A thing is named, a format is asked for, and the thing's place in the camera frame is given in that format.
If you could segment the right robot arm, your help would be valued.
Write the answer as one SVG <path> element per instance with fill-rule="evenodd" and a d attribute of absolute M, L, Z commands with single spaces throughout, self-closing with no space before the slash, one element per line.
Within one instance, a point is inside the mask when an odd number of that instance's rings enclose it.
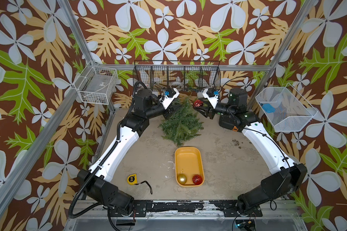
<path fill-rule="evenodd" d="M 239 214 L 251 214 L 259 205 L 289 195 L 300 188 L 307 175 L 307 168 L 297 164 L 279 147 L 267 133 L 258 116 L 247 110 L 247 94 L 241 89 L 229 91 L 228 102 L 219 100 L 219 91 L 206 88 L 193 108 L 210 119 L 219 114 L 219 125 L 228 130 L 241 132 L 262 156 L 271 175 L 259 186 L 237 198 Z"/>

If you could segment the gold ornament ball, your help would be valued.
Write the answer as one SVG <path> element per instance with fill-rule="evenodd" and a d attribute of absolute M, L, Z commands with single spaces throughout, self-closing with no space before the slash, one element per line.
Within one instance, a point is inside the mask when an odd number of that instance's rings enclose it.
<path fill-rule="evenodd" d="M 184 170 L 182 169 L 179 174 L 176 177 L 177 181 L 181 185 L 185 185 L 188 181 L 187 175 L 184 173 Z"/>

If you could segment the red patterned ornament ball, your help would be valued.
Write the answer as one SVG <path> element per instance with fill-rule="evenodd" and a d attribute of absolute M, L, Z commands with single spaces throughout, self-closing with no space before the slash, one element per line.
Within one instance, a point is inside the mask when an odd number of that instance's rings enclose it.
<path fill-rule="evenodd" d="M 198 108 L 198 107 L 201 107 L 201 106 L 203 106 L 204 105 L 204 102 L 202 101 L 202 100 L 196 100 L 196 101 L 194 101 L 194 103 L 193 103 L 193 107 L 194 108 Z"/>

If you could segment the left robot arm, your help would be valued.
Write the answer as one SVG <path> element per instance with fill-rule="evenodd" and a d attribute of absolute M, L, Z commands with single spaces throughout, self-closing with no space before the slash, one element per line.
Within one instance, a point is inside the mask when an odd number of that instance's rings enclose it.
<path fill-rule="evenodd" d="M 169 118 L 180 107 L 173 104 L 179 96 L 176 88 L 169 87 L 158 97 L 143 82 L 137 81 L 133 90 L 132 103 L 125 117 L 117 124 L 117 134 L 113 142 L 88 170 L 78 173 L 83 184 L 69 207 L 69 218 L 77 218 L 97 206 L 113 207 L 123 215 L 132 213 L 134 198 L 111 184 L 113 176 L 128 150 L 149 126 L 150 119 L 161 115 Z M 74 213 L 82 194 L 95 200 L 95 203 Z"/>

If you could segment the yellow plastic tray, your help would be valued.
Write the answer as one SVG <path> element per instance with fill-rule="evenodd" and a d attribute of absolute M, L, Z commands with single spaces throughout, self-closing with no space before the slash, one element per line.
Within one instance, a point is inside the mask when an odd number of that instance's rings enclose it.
<path fill-rule="evenodd" d="M 188 177 L 188 181 L 185 185 L 181 185 L 182 187 L 199 187 L 203 185 L 205 176 L 201 154 L 198 148 L 196 147 L 180 147 L 175 151 L 175 174 L 176 177 L 179 172 L 183 169 L 184 173 Z M 194 185 L 192 182 L 192 177 L 194 175 L 201 175 L 203 178 L 203 183 L 201 185 Z"/>

